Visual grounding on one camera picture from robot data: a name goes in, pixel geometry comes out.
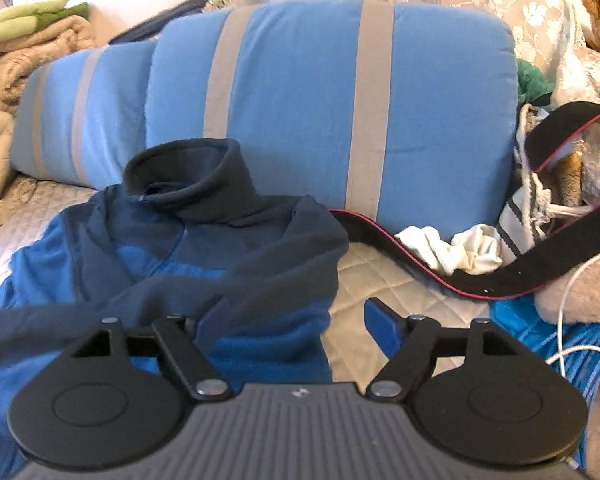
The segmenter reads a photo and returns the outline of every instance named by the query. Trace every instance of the white crumpled cloth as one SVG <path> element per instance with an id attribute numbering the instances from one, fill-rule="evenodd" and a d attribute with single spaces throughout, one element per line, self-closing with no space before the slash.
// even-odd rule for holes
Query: white crumpled cloth
<path id="1" fill-rule="evenodd" d="M 407 227 L 395 235 L 400 242 L 440 274 L 450 276 L 454 270 L 469 274 L 486 274 L 502 265 L 500 235 L 495 227 L 478 224 L 457 234 L 448 244 L 433 227 Z"/>

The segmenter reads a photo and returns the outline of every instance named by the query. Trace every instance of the gray ribbed panel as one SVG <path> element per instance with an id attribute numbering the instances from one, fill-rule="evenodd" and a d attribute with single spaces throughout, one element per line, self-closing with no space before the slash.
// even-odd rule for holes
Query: gray ribbed panel
<path id="1" fill-rule="evenodd" d="M 249 384 L 234 400 L 193 411 L 170 444 L 101 473 L 29 465 L 14 480 L 583 480 L 565 464 L 495 472 L 426 442 L 398 406 L 363 399 L 352 384 Z"/>

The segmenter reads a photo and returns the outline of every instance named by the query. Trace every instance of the beige stripe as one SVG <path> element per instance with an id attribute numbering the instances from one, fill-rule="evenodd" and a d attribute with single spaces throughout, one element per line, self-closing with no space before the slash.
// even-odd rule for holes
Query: beige stripe
<path id="1" fill-rule="evenodd" d="M 45 65 L 40 73 L 36 94 L 33 97 L 33 117 L 31 118 L 31 145 L 33 148 L 33 162 L 36 165 L 41 180 L 48 179 L 45 159 L 42 155 L 42 98 L 45 94 L 46 76 L 49 74 L 49 65 Z"/>
<path id="2" fill-rule="evenodd" d="M 375 220 L 389 121 L 394 5 L 365 1 L 360 16 L 347 209 Z"/>
<path id="3" fill-rule="evenodd" d="M 235 67 L 244 31 L 256 6 L 235 9 L 224 22 L 211 62 L 206 88 L 205 122 L 202 136 L 225 139 L 229 121 L 229 104 L 234 89 Z"/>
<path id="4" fill-rule="evenodd" d="M 80 184 L 90 186 L 91 183 L 84 173 L 82 166 L 82 127 L 84 125 L 84 113 L 87 107 L 87 97 L 89 95 L 89 86 L 91 78 L 96 70 L 96 65 L 100 56 L 109 45 L 101 46 L 90 52 L 82 67 L 82 75 L 78 83 L 78 89 L 75 92 L 74 114 L 71 120 L 71 158 L 74 162 L 75 174 Z"/>

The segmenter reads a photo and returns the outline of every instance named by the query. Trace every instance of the quilted bedspread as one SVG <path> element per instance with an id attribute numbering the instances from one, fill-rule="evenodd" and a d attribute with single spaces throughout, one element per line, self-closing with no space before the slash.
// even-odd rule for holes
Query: quilted bedspread
<path id="1" fill-rule="evenodd" d="M 49 221 L 65 207 L 85 202 L 91 189 L 40 182 L 26 205 L 0 227 L 0 284 L 10 273 L 11 255 L 40 238 Z M 489 317 L 485 302 L 463 300 L 427 278 L 413 276 L 374 248 L 351 244 L 338 264 L 340 286 L 331 307 L 331 326 L 322 338 L 337 382 L 353 381 L 364 391 L 386 363 L 366 332 L 363 305 L 375 296 L 402 316 L 425 314 L 443 326 L 464 328 L 475 317 Z M 462 364 L 440 360 L 436 373 Z M 587 428 L 589 474 L 600 480 L 600 390 Z"/>

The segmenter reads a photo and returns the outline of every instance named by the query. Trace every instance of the beige blanket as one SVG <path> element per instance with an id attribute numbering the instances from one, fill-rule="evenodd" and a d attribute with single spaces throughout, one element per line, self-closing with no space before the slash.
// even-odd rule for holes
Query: beige blanket
<path id="1" fill-rule="evenodd" d="M 0 99 L 17 103 L 35 69 L 94 44 L 93 27 L 80 16 L 69 16 L 35 34 L 0 43 Z"/>

